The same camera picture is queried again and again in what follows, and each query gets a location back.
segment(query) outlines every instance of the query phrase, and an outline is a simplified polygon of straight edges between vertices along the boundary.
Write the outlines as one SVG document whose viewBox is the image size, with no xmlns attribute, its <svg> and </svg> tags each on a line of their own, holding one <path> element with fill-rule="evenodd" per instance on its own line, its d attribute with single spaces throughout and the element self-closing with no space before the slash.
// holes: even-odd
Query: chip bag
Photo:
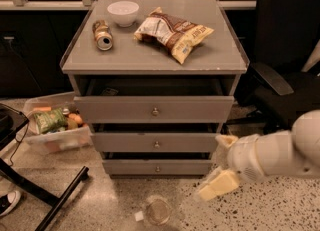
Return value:
<svg viewBox="0 0 320 231">
<path fill-rule="evenodd" d="M 54 109 L 47 112 L 34 114 L 36 128 L 39 134 L 45 134 L 49 131 L 55 131 L 68 125 L 67 118 L 63 115 L 62 109 Z"/>
<path fill-rule="evenodd" d="M 209 27 L 164 14 L 158 7 L 140 25 L 134 37 L 139 41 L 152 41 L 156 38 L 180 64 L 183 64 L 193 47 L 212 32 L 213 29 Z"/>
</svg>

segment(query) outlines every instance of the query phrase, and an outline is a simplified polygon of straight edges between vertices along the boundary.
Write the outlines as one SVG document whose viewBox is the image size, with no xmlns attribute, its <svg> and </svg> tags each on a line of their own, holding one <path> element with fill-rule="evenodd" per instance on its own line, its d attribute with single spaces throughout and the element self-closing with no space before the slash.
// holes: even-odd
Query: food container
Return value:
<svg viewBox="0 0 320 231">
<path fill-rule="evenodd" d="M 22 111 L 25 115 L 29 116 L 29 113 L 31 113 L 34 108 L 38 107 L 58 108 L 74 106 L 74 96 L 74 92 L 67 92 L 32 98 L 25 102 Z M 29 126 L 32 128 L 28 129 L 24 141 L 29 144 L 32 149 L 41 154 L 54 153 L 93 144 L 90 137 L 91 131 L 88 126 L 56 133 L 35 135 L 33 127 L 35 123 L 30 117 L 29 120 Z"/>
</svg>

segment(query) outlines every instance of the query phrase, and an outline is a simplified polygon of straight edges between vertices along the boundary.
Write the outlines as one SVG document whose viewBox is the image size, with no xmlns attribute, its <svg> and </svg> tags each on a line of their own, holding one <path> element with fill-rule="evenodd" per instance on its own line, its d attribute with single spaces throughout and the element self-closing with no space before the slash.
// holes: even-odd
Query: shoe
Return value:
<svg viewBox="0 0 320 231">
<path fill-rule="evenodd" d="M 20 198 L 21 193 L 18 190 L 0 197 L 0 217 L 8 214 L 17 205 Z"/>
</svg>

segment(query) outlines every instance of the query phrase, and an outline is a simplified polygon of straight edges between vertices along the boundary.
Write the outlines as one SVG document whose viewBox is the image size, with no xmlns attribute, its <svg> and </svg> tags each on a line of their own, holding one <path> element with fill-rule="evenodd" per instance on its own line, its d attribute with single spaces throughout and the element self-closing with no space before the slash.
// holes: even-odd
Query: terrazzo floor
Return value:
<svg viewBox="0 0 320 231">
<path fill-rule="evenodd" d="M 1 102 L 22 109 L 24 101 Z M 231 115 L 239 111 L 235 106 Z M 236 127 L 233 134 L 255 130 L 260 128 Z M 12 142 L 0 156 L 7 160 L 14 149 Z M 219 162 L 217 155 L 213 159 L 214 164 Z M 80 183 L 46 230 L 320 230 L 319 180 L 277 177 L 242 184 L 235 192 L 205 203 L 194 198 L 203 179 L 110 179 L 93 146 L 43 156 L 22 143 L 12 160 L 19 174 L 57 196 L 83 166 L 89 168 L 89 179 Z M 0 176 L 0 195 L 13 189 L 19 188 Z M 0 217 L 0 231 L 35 230 L 50 210 L 36 197 L 23 194 L 13 211 Z M 164 203 L 164 215 L 157 217 L 167 220 L 165 224 L 156 225 L 150 214 L 149 205 L 155 200 Z M 141 212 L 144 219 L 136 221 L 135 214 Z"/>
</svg>

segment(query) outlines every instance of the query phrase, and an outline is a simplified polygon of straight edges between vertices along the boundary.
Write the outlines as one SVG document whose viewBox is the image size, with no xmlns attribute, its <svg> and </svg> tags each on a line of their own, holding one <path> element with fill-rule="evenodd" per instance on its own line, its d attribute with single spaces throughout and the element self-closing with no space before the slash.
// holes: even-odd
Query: gray drawer cabinet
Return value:
<svg viewBox="0 0 320 231">
<path fill-rule="evenodd" d="M 215 136 L 248 65 L 224 12 L 216 0 L 132 0 L 140 6 L 137 22 L 120 28 L 106 11 L 115 1 L 96 1 L 61 62 L 106 173 L 207 174 Z M 155 6 L 215 30 L 183 65 L 163 48 L 133 39 Z M 91 26 L 97 19 L 110 21 L 114 46 L 109 51 L 94 43 Z"/>
</svg>

